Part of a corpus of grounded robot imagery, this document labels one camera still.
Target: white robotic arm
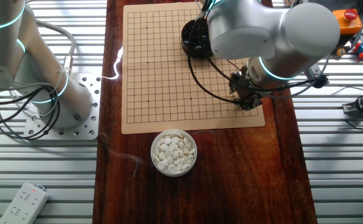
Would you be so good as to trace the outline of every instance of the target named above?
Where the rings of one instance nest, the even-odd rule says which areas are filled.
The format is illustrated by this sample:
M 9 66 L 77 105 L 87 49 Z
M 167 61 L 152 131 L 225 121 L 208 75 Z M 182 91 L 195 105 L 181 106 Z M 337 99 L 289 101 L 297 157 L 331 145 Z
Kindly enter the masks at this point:
M 334 50 L 340 37 L 333 13 L 315 3 L 273 9 L 259 0 L 222 0 L 213 4 L 207 21 L 215 56 L 250 57 L 236 82 L 263 90 L 275 88 L 310 68 Z M 241 106 L 247 110 L 270 93 L 234 87 Z
M 50 51 L 39 34 L 34 13 L 24 0 L 0 0 L 0 91 L 17 89 L 20 83 L 49 83 L 56 87 L 61 112 L 55 128 L 79 125 L 90 114 L 92 96 L 88 89 L 72 79 L 71 57 L 67 69 Z M 36 90 L 23 88 L 22 95 Z M 52 98 L 41 92 L 33 104 L 41 114 L 52 109 Z

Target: white go stone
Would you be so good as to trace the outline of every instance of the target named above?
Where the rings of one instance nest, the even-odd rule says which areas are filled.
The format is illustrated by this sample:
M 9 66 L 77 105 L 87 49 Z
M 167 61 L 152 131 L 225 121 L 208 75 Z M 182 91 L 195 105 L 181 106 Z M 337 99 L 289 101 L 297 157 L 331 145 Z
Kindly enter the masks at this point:
M 159 159 L 160 159 L 160 160 L 164 160 L 165 158 L 166 158 L 165 153 L 164 153 L 164 152 L 161 152 L 161 153 L 159 154 Z
M 173 152 L 173 159 L 177 159 L 179 158 L 179 153 L 178 152 Z
M 168 161 L 168 165 L 173 164 L 173 158 L 172 157 L 168 157 L 167 161 Z
M 171 149 L 167 149 L 167 150 L 165 151 L 165 157 L 166 157 L 166 158 L 168 158 L 168 157 L 170 157 L 170 156 L 173 156 L 173 150 L 171 150 Z
M 193 161 L 194 160 L 194 156 L 193 155 L 188 155 L 187 156 L 187 161 Z
M 174 143 L 170 143 L 170 145 L 169 145 L 169 149 L 171 149 L 171 150 L 175 150 L 176 149 L 176 145 L 174 144 Z
M 170 143 L 172 143 L 172 140 L 169 138 L 165 138 L 165 140 L 163 140 L 163 143 L 169 145 Z
M 169 172 L 170 172 L 171 174 L 174 174 L 174 173 L 175 173 L 175 171 L 176 171 L 176 166 L 175 166 L 175 165 L 173 165 L 173 164 L 170 164 L 170 165 L 168 166 L 168 170 L 169 170 Z
M 165 164 L 164 164 L 163 162 L 159 162 L 159 163 L 158 163 L 158 168 L 159 168 L 160 170 L 163 170 L 163 169 L 165 168 Z
M 179 157 L 173 161 L 173 164 L 175 164 L 175 165 L 177 165 L 179 163 L 180 163 L 180 158 Z
M 161 148 L 161 152 L 165 152 L 168 149 L 168 145 L 162 144 L 160 148 Z
M 173 137 L 172 138 L 172 143 L 174 143 L 174 144 L 179 143 L 179 138 L 178 137 Z
M 190 141 L 187 138 L 184 138 L 183 143 L 186 145 L 186 144 L 190 143 Z

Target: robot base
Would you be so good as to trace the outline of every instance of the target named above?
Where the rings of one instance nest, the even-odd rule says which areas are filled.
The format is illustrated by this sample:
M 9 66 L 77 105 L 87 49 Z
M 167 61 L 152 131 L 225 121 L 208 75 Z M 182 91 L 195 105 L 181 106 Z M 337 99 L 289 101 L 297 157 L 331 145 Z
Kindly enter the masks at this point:
M 52 129 L 49 133 L 39 140 L 94 140 L 98 136 L 99 114 L 100 114 L 100 95 L 101 95 L 101 75 L 73 73 L 72 78 L 84 84 L 92 94 L 93 107 L 88 119 L 80 125 L 67 129 Z M 37 111 L 32 104 L 29 105 L 31 110 Z M 25 124 L 24 135 L 30 136 L 42 129 L 45 123 L 40 119 L 28 119 Z

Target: black cable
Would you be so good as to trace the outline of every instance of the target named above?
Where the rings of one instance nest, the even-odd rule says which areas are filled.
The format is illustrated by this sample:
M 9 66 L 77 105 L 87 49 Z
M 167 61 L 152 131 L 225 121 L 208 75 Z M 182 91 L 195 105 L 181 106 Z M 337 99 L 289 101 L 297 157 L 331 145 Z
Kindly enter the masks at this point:
M 222 100 L 222 101 L 225 101 L 225 102 L 228 102 L 228 103 L 235 103 L 233 100 L 229 100 L 229 99 L 225 99 L 223 97 L 220 97 L 220 96 L 217 96 L 213 93 L 211 93 L 209 90 L 207 90 L 199 81 L 198 79 L 196 78 L 195 74 L 194 74 L 194 69 L 193 69 L 193 65 L 191 64 L 191 55 L 190 55 L 190 52 L 193 50 L 193 45 L 191 44 L 192 43 L 192 40 L 193 40 L 193 32 L 194 32 L 194 29 L 196 27 L 196 25 L 198 24 L 198 21 L 195 21 L 194 22 L 194 25 L 193 25 L 193 28 L 191 29 L 191 32 L 190 32 L 190 38 L 188 39 L 188 51 L 187 51 L 187 61 L 188 61 L 188 66 L 190 68 L 190 72 L 191 72 L 191 76 L 193 77 L 194 81 L 196 82 L 196 84 L 203 90 L 205 91 L 207 94 L 211 95 L 212 97 L 218 99 L 218 100 Z
M 42 91 L 42 90 L 44 90 L 44 89 L 45 89 L 45 87 L 44 87 L 44 86 L 43 86 L 43 87 L 40 87 L 40 88 L 38 88 L 38 89 L 34 90 L 33 92 L 31 92 L 31 93 L 29 93 L 29 94 L 27 94 L 27 95 L 25 95 L 25 96 L 23 96 L 23 97 L 20 97 L 20 98 L 18 98 L 18 99 L 16 99 L 16 100 L 6 101 L 6 102 L 0 102 L 0 105 L 8 105 L 8 104 L 11 104 L 11 103 L 17 103 L 17 102 L 22 101 L 22 100 L 24 100 L 24 99 L 30 98 L 31 96 L 36 96 L 36 95 L 38 95 L 38 93 L 39 93 L 39 92 L 41 92 L 41 91 Z
M 10 117 L 0 120 L 0 124 L 6 121 L 10 121 L 11 119 L 15 118 L 22 110 L 28 105 L 28 103 L 34 98 L 34 96 L 38 95 L 40 91 L 34 91 L 34 95 L 30 96 L 28 100 Z
M 203 43 L 203 39 L 202 39 L 202 33 L 201 33 L 201 30 L 202 30 L 202 23 L 201 23 L 201 18 L 199 18 L 200 20 L 200 26 L 198 28 L 198 32 L 199 32 L 199 37 L 200 37 L 200 41 L 201 43 Z M 208 55 L 207 51 L 205 51 L 204 48 L 202 48 L 205 55 L 206 55 L 206 59 L 208 60 L 208 62 L 214 67 L 214 69 L 216 71 L 218 71 L 220 73 L 220 75 L 222 75 L 225 79 L 229 80 L 230 82 L 233 82 L 234 84 L 236 84 L 237 86 L 240 86 L 242 88 L 246 88 L 248 90 L 252 90 L 252 91 L 281 91 L 281 90 L 286 90 L 286 89 L 289 89 L 291 87 L 296 87 L 296 86 L 301 86 L 301 85 L 304 85 L 306 83 L 311 83 L 311 82 L 314 82 L 314 81 L 317 81 L 317 79 L 314 79 L 314 80 L 306 80 L 306 81 L 303 81 L 303 82 L 298 82 L 298 83 L 295 83 L 293 85 L 287 85 L 287 86 L 282 86 L 282 87 L 278 87 L 278 88 L 273 88 L 273 89 L 263 89 L 263 88 L 255 88 L 253 86 L 246 86 L 246 85 L 243 85 L 243 84 L 240 84 L 239 82 L 236 82 L 234 81 L 233 79 L 229 78 L 226 74 L 223 73 L 222 70 L 220 70 L 220 68 L 218 68 L 214 63 L 213 61 L 211 60 L 210 56 Z
M 56 97 L 57 97 L 57 93 L 56 94 L 54 94 L 53 92 L 50 92 L 50 98 L 51 99 L 56 99 Z M 54 113 L 55 112 L 52 112 L 51 114 L 50 114 L 50 117 L 49 117 L 49 120 L 48 120 L 48 122 L 46 123 L 46 125 L 39 131 L 39 132 L 37 132 L 37 133 L 35 133 L 35 134 L 33 134 L 33 135 L 31 135 L 31 136 L 21 136 L 21 135 L 19 135 L 19 134 L 17 134 L 17 133 L 15 133 L 14 131 L 13 131 L 13 129 L 12 128 L 10 128 L 7 124 L 6 124 L 6 122 L 3 122 L 3 124 L 5 125 L 5 127 L 14 135 L 14 136 L 12 136 L 11 134 L 8 134 L 7 132 L 5 132 L 5 130 L 3 130 L 1 127 L 0 127 L 0 130 L 1 130 L 1 132 L 2 133 L 4 133 L 6 136 L 9 136 L 10 138 L 16 138 L 16 139 L 25 139 L 25 140 L 34 140 L 34 139 L 38 139 L 38 138 L 41 138 L 41 137 L 43 137 L 44 135 L 46 135 L 50 130 L 51 130 L 51 128 L 52 128 L 52 126 L 51 127 L 49 127 L 49 129 L 48 130 L 46 130 L 45 131 L 45 129 L 49 126 L 49 124 L 52 122 L 52 120 L 53 120 L 53 116 L 54 116 Z M 2 114 L 1 114 L 1 110 L 0 110 L 0 119 L 1 120 L 3 120 L 3 117 L 2 117 Z M 33 138 L 33 137 L 35 137 L 35 136 L 37 136 L 37 135 L 39 135 L 40 133 L 42 133 L 44 131 L 44 133 L 42 134 L 42 135 L 40 135 L 39 137 L 37 137 L 37 138 Z
M 350 126 L 352 126 L 354 129 L 358 129 L 358 130 L 361 130 L 361 131 L 363 131 L 363 128 L 357 128 L 357 127 L 355 127 L 352 123 L 350 123 L 350 121 L 348 121 L 348 120 L 344 120 L 347 124 L 349 124 Z
M 203 7 L 202 7 L 202 11 L 205 12 L 209 9 L 209 7 L 212 5 L 212 2 L 215 0 L 206 0 Z
M 232 63 L 232 62 L 230 62 L 230 60 L 228 60 L 227 59 L 227 61 L 231 64 L 231 65 L 233 65 L 234 67 L 236 67 L 239 71 L 241 71 L 241 69 L 235 64 L 235 63 Z

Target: dark wood surface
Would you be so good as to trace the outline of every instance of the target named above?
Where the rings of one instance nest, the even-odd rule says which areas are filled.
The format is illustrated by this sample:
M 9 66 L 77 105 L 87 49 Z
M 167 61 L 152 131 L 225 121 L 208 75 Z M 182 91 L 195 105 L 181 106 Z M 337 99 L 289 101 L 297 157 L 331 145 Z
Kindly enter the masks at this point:
M 123 7 L 165 2 L 174 1 L 108 0 L 104 76 L 115 76 Z M 291 100 L 264 99 L 261 128 L 188 131 L 197 162 L 171 178 L 150 160 L 158 133 L 121 133 L 121 88 L 122 75 L 103 80 L 94 224 L 317 223 Z

